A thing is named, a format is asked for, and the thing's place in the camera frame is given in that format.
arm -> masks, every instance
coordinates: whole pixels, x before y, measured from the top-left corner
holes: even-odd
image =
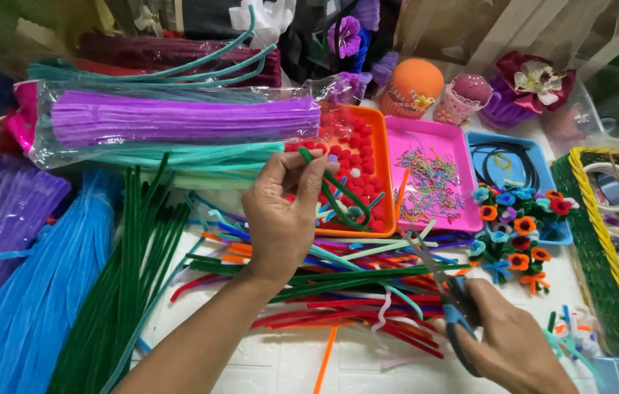
[[[310,151],[320,157],[322,150]],[[305,166],[297,152],[273,154],[242,204],[253,241],[252,260],[210,301],[159,343],[113,391],[209,393],[235,348],[302,262],[314,241],[314,215],[325,169]],[[284,197],[296,191],[294,202]]]
[[[513,394],[578,394],[530,313],[518,309],[484,279],[468,279],[484,327],[478,342],[460,326],[458,339],[475,369]],[[445,334],[445,322],[435,322]]]

hand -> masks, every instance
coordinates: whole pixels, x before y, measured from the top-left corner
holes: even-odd
[[[242,197],[252,237],[252,260],[246,267],[255,278],[280,288],[293,276],[314,242],[314,220],[322,176],[335,173],[321,149],[309,151],[315,158],[306,164],[297,152],[275,153]],[[285,199],[295,193],[294,202]]]
[[[530,313],[518,309],[484,279],[465,281],[484,327],[482,343],[458,326],[463,351],[475,369],[512,393],[577,394]],[[445,334],[445,322],[436,322]]]

orange pincushion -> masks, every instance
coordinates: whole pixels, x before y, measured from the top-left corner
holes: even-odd
[[[443,89],[443,74],[426,60],[407,59],[392,71],[392,79],[380,95],[386,115],[418,119]]]

pink tray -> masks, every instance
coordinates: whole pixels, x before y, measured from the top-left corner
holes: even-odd
[[[480,219],[480,207],[472,200],[471,193],[477,187],[475,175],[472,174],[472,162],[470,159],[470,151],[465,141],[465,135],[460,127],[447,125],[445,123],[419,121],[414,119],[398,118],[396,116],[385,116],[385,124],[387,126],[387,144],[390,153],[390,162],[392,164],[392,187],[395,190],[399,189],[404,178],[404,167],[396,166],[397,157],[402,156],[406,151],[413,151],[416,148],[424,147],[426,156],[433,158],[431,148],[433,148],[439,157],[449,154],[453,157],[453,162],[458,166],[458,176],[460,179],[459,185],[453,185],[452,190],[455,193],[461,194],[461,199],[464,201],[464,208],[460,208],[460,217],[454,219],[452,223],[448,223],[445,217],[436,218],[436,226],[444,230],[460,230],[474,233],[482,230],[483,224]],[[413,192],[414,189],[407,185],[405,195]],[[402,202],[410,207],[411,203],[405,198]],[[401,229],[417,228],[423,229],[427,226],[427,219],[424,221],[397,221],[397,225]]]

green woven basket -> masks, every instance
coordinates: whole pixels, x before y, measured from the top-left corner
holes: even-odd
[[[619,357],[619,262],[583,171],[592,163],[609,162],[609,153],[619,161],[616,152],[575,148],[557,159],[550,170],[557,190],[580,203],[579,214],[567,218],[579,260],[577,274],[583,273],[579,280],[590,298],[587,302],[602,324],[605,350]]]

